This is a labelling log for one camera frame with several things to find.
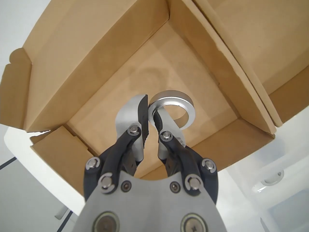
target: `cardboard flap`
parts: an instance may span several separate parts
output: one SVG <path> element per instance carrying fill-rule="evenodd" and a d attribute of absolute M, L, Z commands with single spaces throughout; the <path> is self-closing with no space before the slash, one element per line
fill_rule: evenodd
<path fill-rule="evenodd" d="M 269 95 L 283 122 L 309 105 L 309 66 Z"/>
<path fill-rule="evenodd" d="M 265 132 L 276 131 L 246 74 L 191 0 L 172 0 L 171 21 L 213 73 L 240 116 Z"/>
<path fill-rule="evenodd" d="M 80 194 L 84 194 L 84 167 L 92 154 L 65 127 L 46 133 L 32 149 Z"/>
<path fill-rule="evenodd" d="M 244 70 L 246 75 L 248 76 L 249 80 L 251 81 L 252 85 L 254 86 L 257 94 L 261 98 L 263 104 L 265 105 L 271 119 L 273 120 L 276 127 L 282 126 L 282 121 L 271 102 L 265 88 L 263 87 L 261 81 L 257 77 L 256 73 L 254 72 L 252 66 L 247 63 L 239 49 L 236 47 L 235 43 L 233 42 L 233 39 L 225 29 L 223 23 L 219 19 L 216 12 L 213 10 L 211 5 L 207 0 L 192 0 L 196 6 L 199 8 L 199 10 L 203 13 L 204 17 L 211 23 L 215 31 L 218 33 L 218 35 L 221 37 L 221 39 L 224 41 L 228 49 L 231 51 L 241 68 Z"/>
<path fill-rule="evenodd" d="M 5 66 L 0 84 L 0 123 L 23 129 L 31 61 L 23 48 L 10 55 L 10 64 Z"/>
<path fill-rule="evenodd" d="M 203 158 L 211 158 L 220 171 L 262 148 L 274 138 L 274 135 L 259 130 L 245 120 L 237 119 L 192 149 Z M 166 177 L 165 167 L 160 166 L 142 179 L 159 180 Z"/>
<path fill-rule="evenodd" d="M 25 130 L 65 124 L 168 19 L 166 0 L 76 1 L 33 61 Z"/>

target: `black stripe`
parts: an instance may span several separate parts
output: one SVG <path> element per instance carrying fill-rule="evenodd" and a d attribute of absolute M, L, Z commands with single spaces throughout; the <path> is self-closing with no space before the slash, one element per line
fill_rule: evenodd
<path fill-rule="evenodd" d="M 68 220 L 69 220 L 69 218 L 71 217 L 72 213 L 73 213 L 72 211 L 70 211 L 70 212 L 68 213 L 68 215 L 67 215 L 66 218 L 64 219 L 63 223 L 60 225 L 60 227 L 59 227 L 59 229 L 57 230 L 57 232 L 61 232 L 61 231 L 63 230 L 64 226 L 65 226 L 66 223 L 68 222 Z"/>
<path fill-rule="evenodd" d="M 8 160 L 7 162 L 5 162 L 4 164 L 2 164 L 1 166 L 0 166 L 0 170 L 1 169 L 3 169 L 3 168 L 5 168 L 6 166 L 8 166 L 9 164 L 11 164 L 13 161 L 15 161 L 17 158 L 16 157 L 14 157 L 14 158 L 11 158 L 10 160 Z"/>

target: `metal ring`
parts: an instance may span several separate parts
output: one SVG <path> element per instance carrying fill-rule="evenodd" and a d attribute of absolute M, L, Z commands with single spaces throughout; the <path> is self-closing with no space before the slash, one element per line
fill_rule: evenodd
<path fill-rule="evenodd" d="M 186 113 L 182 117 L 174 120 L 180 130 L 184 130 L 187 127 L 191 126 L 195 119 L 195 109 L 192 99 L 181 91 L 166 90 L 152 97 L 149 103 L 148 120 L 154 127 L 155 122 L 153 120 L 153 114 L 157 109 L 165 105 L 180 106 L 186 111 Z"/>
<path fill-rule="evenodd" d="M 210 161 L 211 163 L 212 163 L 212 165 L 213 165 L 213 168 L 208 168 L 207 166 L 206 166 L 206 162 L 207 161 Z M 214 173 L 215 171 L 216 171 L 216 169 L 217 169 L 217 166 L 216 166 L 216 164 L 215 164 L 215 162 L 213 162 L 211 159 L 209 159 L 209 158 L 204 158 L 203 160 L 202 160 L 202 167 L 205 167 L 207 170 L 209 170 L 211 173 Z"/>
<path fill-rule="evenodd" d="M 105 177 L 111 178 L 112 175 L 113 175 L 113 174 L 112 174 L 111 172 L 105 173 L 105 174 L 103 174 L 103 175 L 99 178 L 99 180 L 98 180 L 98 186 L 100 187 L 101 192 L 102 192 L 103 194 L 109 193 L 109 192 L 111 192 L 111 191 L 115 188 L 115 184 L 113 184 L 113 182 L 111 182 L 111 185 L 110 185 L 107 189 L 104 189 L 104 188 L 102 187 L 102 180 L 103 180 Z"/>
<path fill-rule="evenodd" d="M 91 168 L 95 168 L 95 167 L 99 167 L 100 166 L 100 159 L 98 157 L 92 157 L 92 158 L 89 158 L 86 165 L 85 165 L 85 168 L 86 170 L 89 170 Z"/>
<path fill-rule="evenodd" d="M 191 189 L 191 186 L 190 186 L 190 179 L 197 179 L 199 182 L 200 182 L 200 186 L 199 186 L 199 189 L 204 187 L 204 184 L 203 184 L 203 181 L 202 179 L 197 176 L 196 174 L 188 174 L 186 176 L 186 178 L 184 179 L 184 185 L 185 187 L 187 188 L 187 190 L 190 190 Z"/>

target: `bolt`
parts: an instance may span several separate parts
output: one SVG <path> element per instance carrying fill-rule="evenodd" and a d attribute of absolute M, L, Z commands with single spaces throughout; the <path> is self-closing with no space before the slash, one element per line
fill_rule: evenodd
<path fill-rule="evenodd" d="M 170 189 L 173 193 L 178 193 L 180 191 L 180 185 L 176 181 L 172 181 L 170 184 Z"/>
<path fill-rule="evenodd" d="M 185 232 L 204 232 L 203 224 L 196 218 L 188 218 L 184 225 Z"/>
<path fill-rule="evenodd" d="M 103 189 L 108 189 L 112 184 L 112 178 L 110 177 L 103 177 L 103 179 L 101 180 L 101 185 Z"/>
<path fill-rule="evenodd" d="M 94 168 L 94 167 L 96 166 L 97 162 L 98 162 L 98 161 L 97 161 L 96 159 L 94 159 L 94 158 L 90 159 L 90 160 L 88 161 L 88 166 L 89 166 L 89 168 Z"/>
<path fill-rule="evenodd" d="M 165 132 L 163 133 L 163 138 L 164 138 L 165 140 L 168 140 L 169 138 L 171 138 L 171 133 L 170 133 L 169 131 L 165 131 Z"/>
<path fill-rule="evenodd" d="M 207 161 L 205 162 L 205 166 L 206 166 L 206 168 L 207 168 L 208 170 L 211 170 L 211 169 L 214 168 L 213 163 L 212 163 L 211 161 L 209 161 L 209 160 L 207 160 Z"/>
<path fill-rule="evenodd" d="M 121 190 L 123 191 L 123 192 L 128 192 L 128 191 L 130 191 L 130 189 L 131 189 L 131 187 L 132 187 L 132 183 L 130 182 L 130 181 L 124 181 L 122 184 L 121 184 Z"/>
<path fill-rule="evenodd" d="M 100 159 L 98 157 L 92 157 L 86 163 L 86 170 L 99 167 L 99 165 L 100 165 Z"/>
<path fill-rule="evenodd" d="M 217 169 L 215 163 L 209 158 L 204 158 L 202 160 L 202 166 L 209 170 L 210 173 L 214 173 Z"/>
<path fill-rule="evenodd" d="M 134 134 L 138 131 L 138 126 L 132 125 L 132 126 L 130 126 L 129 130 L 130 130 L 131 134 Z"/>
<path fill-rule="evenodd" d="M 193 190 L 198 190 L 201 185 L 200 181 L 197 178 L 191 178 L 189 184 Z"/>

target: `cardboard box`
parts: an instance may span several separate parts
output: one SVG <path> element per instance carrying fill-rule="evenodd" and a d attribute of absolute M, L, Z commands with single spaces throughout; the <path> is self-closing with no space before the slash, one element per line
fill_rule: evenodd
<path fill-rule="evenodd" d="M 309 0 L 193 0 L 277 127 L 309 105 Z"/>
<path fill-rule="evenodd" d="M 197 116 L 187 145 L 218 169 L 274 139 L 253 85 L 191 0 L 52 0 L 10 62 L 0 122 L 50 130 L 32 147 L 81 194 L 86 161 L 115 143 L 116 114 L 136 94 L 188 94 Z M 157 150 L 150 125 L 137 177 L 166 176 Z"/>

